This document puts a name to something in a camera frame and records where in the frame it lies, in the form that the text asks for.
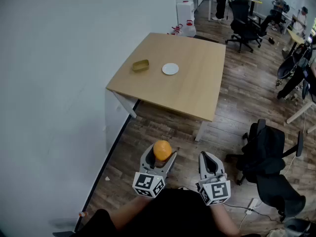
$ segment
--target person sitting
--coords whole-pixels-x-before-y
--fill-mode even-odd
[[[298,66],[293,77],[287,82],[283,90],[277,94],[278,99],[285,98],[304,78],[310,84],[311,91],[316,92],[316,35],[312,39],[312,49],[312,56],[306,66],[307,77],[305,77],[303,69]]]
[[[307,19],[307,13],[308,10],[307,8],[304,6],[302,8],[302,10],[300,10],[297,14],[297,17],[295,17],[294,15],[292,16],[293,20],[295,21],[293,24],[293,32],[296,33],[296,35],[300,36],[300,37],[304,37],[304,30],[306,28],[305,22]],[[289,43],[287,44],[288,46],[292,46],[294,43],[294,41],[292,40],[292,38],[290,39]]]
[[[279,23],[282,17],[284,0],[273,0],[273,10],[270,10],[270,15],[266,17],[266,19],[261,24],[261,29],[265,30],[269,23],[272,21],[275,23]],[[277,31],[277,28],[272,26],[272,30]]]

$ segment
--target black shirt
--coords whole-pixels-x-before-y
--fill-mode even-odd
[[[121,231],[118,232],[106,210],[99,209],[72,237],[169,236],[224,237],[214,222],[209,206],[193,191],[164,189]]]

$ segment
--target white plate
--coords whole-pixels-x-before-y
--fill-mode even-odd
[[[179,71],[179,67],[175,63],[167,63],[167,64],[164,64],[164,66],[162,67],[162,71],[166,75],[174,75],[175,73]]]

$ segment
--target person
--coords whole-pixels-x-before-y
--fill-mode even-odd
[[[215,17],[212,17],[212,19],[222,20],[225,14],[226,0],[216,0],[216,1],[217,1],[216,14],[215,14]]]
[[[164,236],[170,233],[241,236],[222,204],[206,206],[197,192],[164,189],[156,198],[137,196],[110,213],[97,210],[72,237],[134,236],[134,233],[137,236]]]
[[[273,1],[273,10],[270,10],[270,15],[261,24],[261,29],[265,30],[269,23],[274,21],[275,23],[280,22],[283,12],[284,0],[274,0]],[[273,25],[272,30],[277,31],[277,28]]]
[[[304,78],[310,84],[310,90],[316,92],[316,35],[312,39],[312,49],[312,56],[306,66],[307,77],[304,75],[303,69],[298,66],[293,77],[287,82],[283,90],[277,94],[278,99],[285,98]]]
[[[297,17],[295,17],[294,15],[292,16],[293,20],[295,21],[293,24],[293,32],[296,33],[296,35],[298,35],[300,37],[303,37],[303,35],[304,35],[304,30],[306,28],[305,22],[307,19],[307,16],[306,16],[307,13],[308,13],[307,8],[305,6],[303,6],[302,10],[300,10],[298,12]],[[294,43],[294,41],[291,38],[290,41],[288,42],[287,46],[292,46],[293,43]],[[283,48],[283,51],[286,52],[288,50],[287,46]]]

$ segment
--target black pants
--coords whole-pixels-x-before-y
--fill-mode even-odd
[[[306,77],[306,81],[310,84],[310,91],[314,94],[314,92],[316,92],[316,78],[310,67],[307,67],[307,72],[308,76]],[[304,78],[302,68],[297,67],[293,77],[287,82],[283,90],[278,93],[278,97],[286,97]]]
[[[224,14],[225,14],[226,0],[216,0],[216,1],[217,1],[216,17],[219,19],[222,19],[224,18]]]
[[[276,10],[271,10],[270,15],[266,17],[265,21],[262,22],[261,24],[261,29],[263,31],[266,30],[268,24],[273,20],[276,23],[279,23],[282,17],[282,13],[276,11]]]

